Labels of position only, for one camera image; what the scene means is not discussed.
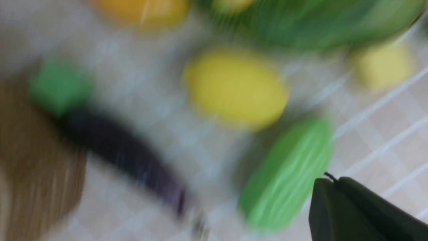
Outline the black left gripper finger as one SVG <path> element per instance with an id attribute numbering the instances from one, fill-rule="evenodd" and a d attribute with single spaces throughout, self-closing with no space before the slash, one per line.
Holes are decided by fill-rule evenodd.
<path id="1" fill-rule="evenodd" d="M 428 226 L 351 177 L 314 181 L 309 229 L 314 241 L 426 241 Z"/>

